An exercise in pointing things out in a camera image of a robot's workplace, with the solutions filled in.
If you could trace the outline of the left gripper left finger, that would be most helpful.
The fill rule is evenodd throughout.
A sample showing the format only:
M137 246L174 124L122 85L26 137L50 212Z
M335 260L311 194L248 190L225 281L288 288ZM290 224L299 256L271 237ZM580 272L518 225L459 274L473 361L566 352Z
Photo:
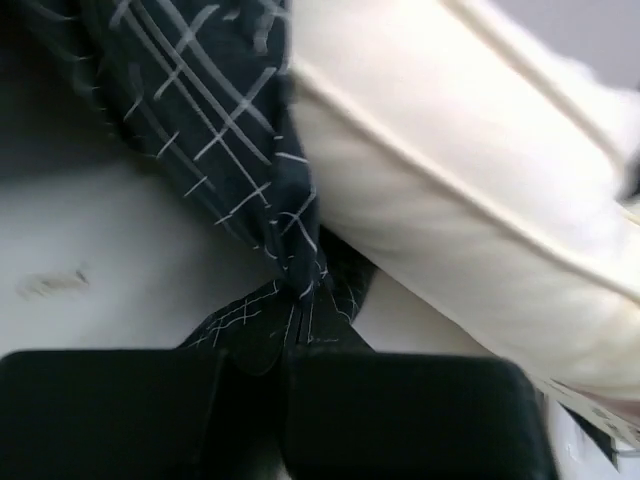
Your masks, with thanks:
M223 354L19 351L1 360L4 479L206 479Z

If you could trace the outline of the dark plaid pillowcase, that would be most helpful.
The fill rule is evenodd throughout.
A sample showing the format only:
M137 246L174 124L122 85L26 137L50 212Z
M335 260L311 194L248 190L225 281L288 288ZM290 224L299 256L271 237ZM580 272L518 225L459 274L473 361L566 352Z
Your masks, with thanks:
M22 1L74 90L277 276L188 348L261 374L298 347L362 350L374 265L325 229L292 119L287 1Z

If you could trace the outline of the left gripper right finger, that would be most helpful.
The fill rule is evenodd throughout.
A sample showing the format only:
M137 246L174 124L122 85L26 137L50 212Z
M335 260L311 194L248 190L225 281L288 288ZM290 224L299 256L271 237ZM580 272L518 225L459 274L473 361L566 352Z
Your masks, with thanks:
M489 357L301 349L287 362L295 479L554 479L534 390Z

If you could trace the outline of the cream pillow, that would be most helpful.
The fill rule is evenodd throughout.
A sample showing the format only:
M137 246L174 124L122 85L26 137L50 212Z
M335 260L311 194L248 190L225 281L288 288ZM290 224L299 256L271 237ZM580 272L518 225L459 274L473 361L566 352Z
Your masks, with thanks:
M326 225L528 372L639 397L639 95L491 1L298 1L293 113Z

